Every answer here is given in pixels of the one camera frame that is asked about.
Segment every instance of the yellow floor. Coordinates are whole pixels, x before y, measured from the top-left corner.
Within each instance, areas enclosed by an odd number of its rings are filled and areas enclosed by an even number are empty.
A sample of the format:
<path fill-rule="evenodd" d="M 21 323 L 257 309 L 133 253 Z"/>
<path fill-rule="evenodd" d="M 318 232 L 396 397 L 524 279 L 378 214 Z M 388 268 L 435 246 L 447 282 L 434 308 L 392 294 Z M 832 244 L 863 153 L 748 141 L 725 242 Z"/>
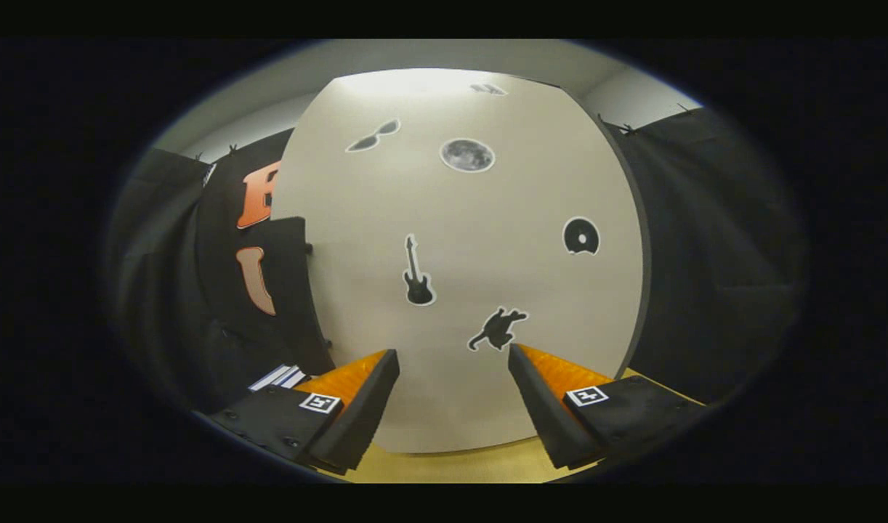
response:
<path fill-rule="evenodd" d="M 623 378 L 630 376 L 641 374 L 628 368 Z M 676 391 L 671 392 L 699 403 Z M 545 483 L 593 466 L 590 464 L 573 471 L 556 469 L 540 438 L 531 437 L 487 449 L 440 454 L 393 454 L 371 445 L 358 470 L 348 471 L 345 476 L 319 472 L 351 483 Z"/>

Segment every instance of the guitar silhouette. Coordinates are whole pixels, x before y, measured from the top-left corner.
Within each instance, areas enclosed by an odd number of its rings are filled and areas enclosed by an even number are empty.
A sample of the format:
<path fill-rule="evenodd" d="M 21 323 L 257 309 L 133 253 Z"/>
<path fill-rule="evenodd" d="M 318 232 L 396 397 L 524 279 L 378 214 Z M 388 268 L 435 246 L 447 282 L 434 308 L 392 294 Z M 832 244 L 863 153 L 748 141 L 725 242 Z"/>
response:
<path fill-rule="evenodd" d="M 503 315 L 503 312 L 505 312 L 505 309 L 499 307 L 496 314 L 491 315 L 490 318 L 486 320 L 486 324 L 483 325 L 483 330 L 480 331 L 480 334 L 477 334 L 476 337 L 472 338 L 470 343 L 467 344 L 471 351 L 476 352 L 477 350 L 480 350 L 477 348 L 478 342 L 485 340 L 485 338 L 489 338 L 490 345 L 493 345 L 497 351 L 501 352 L 503 347 L 505 347 L 505 344 L 508 344 L 508 342 L 514 338 L 514 334 L 509 332 L 512 324 L 528 318 L 527 312 L 518 312 L 517 309 L 512 309 L 507 315 Z"/>
<path fill-rule="evenodd" d="M 414 235 L 408 235 L 405 239 L 405 251 L 408 252 L 408 269 L 403 277 L 408 285 L 408 302 L 413 305 L 427 306 L 433 304 L 435 300 L 434 289 L 431 289 L 430 275 L 423 275 L 418 272 L 418 264 L 415 262 L 414 248 L 417 244 L 414 241 Z"/>

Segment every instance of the orange letter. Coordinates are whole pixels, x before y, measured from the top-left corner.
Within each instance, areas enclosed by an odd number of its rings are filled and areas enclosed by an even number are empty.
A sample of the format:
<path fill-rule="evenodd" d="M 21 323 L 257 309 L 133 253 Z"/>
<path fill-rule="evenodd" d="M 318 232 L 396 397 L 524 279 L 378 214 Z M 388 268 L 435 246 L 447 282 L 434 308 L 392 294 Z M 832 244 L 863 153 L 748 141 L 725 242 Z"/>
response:
<path fill-rule="evenodd" d="M 264 270 L 260 266 L 260 261 L 263 258 L 264 249 L 259 247 L 242 248 L 238 251 L 238 264 L 241 264 L 241 269 L 244 272 L 244 285 L 247 287 L 247 294 L 251 296 L 251 301 L 258 309 L 274 317 L 273 298 L 267 292 Z"/>
<path fill-rule="evenodd" d="M 273 193 L 278 169 L 279 162 L 275 162 L 244 177 L 247 192 L 244 193 L 244 213 L 238 219 L 238 229 L 246 229 L 269 218 L 267 195 Z"/>

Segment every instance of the orange foam pad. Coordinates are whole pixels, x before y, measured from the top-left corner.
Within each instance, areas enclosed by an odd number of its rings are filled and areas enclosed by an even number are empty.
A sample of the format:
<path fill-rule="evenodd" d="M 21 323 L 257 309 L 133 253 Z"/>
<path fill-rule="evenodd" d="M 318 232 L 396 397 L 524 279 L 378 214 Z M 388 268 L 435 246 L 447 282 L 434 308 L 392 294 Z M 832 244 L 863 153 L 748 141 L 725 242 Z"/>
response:
<path fill-rule="evenodd" d="M 367 357 L 361 358 L 361 360 L 348 363 L 344 367 L 335 368 L 335 370 L 331 370 L 326 374 L 312 378 L 312 380 L 305 381 L 304 384 L 298 384 L 292 388 L 312 394 L 340 397 L 341 401 L 344 401 L 344 407 L 341 409 L 341 413 L 338 414 L 340 416 L 344 414 L 347 407 L 354 401 L 354 397 L 357 396 L 364 381 L 367 381 L 367 378 L 370 377 L 371 372 L 374 371 L 376 364 L 383 358 L 385 352 L 380 351 L 376 354 L 370 354 Z"/>
<path fill-rule="evenodd" d="M 556 357 L 556 355 L 547 354 L 522 344 L 518 344 L 518 347 L 521 348 L 528 361 L 531 361 L 534 368 L 537 368 L 538 373 L 541 374 L 541 380 L 544 380 L 547 388 L 551 390 L 557 401 L 560 401 L 560 404 L 571 416 L 573 413 L 563 402 L 564 394 L 567 394 L 567 391 L 610 384 L 614 381 L 612 378 L 570 363 L 563 358 Z"/>

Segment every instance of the circular sticker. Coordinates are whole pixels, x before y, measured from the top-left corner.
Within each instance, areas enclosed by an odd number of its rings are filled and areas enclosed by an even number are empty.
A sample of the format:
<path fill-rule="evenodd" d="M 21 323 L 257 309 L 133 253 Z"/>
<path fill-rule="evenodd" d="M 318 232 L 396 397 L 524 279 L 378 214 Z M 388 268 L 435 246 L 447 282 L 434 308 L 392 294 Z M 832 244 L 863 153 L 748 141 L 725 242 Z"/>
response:
<path fill-rule="evenodd" d="M 452 139 L 441 147 L 440 154 L 447 166 L 460 172 L 484 172 L 496 161 L 493 149 L 476 139 Z"/>

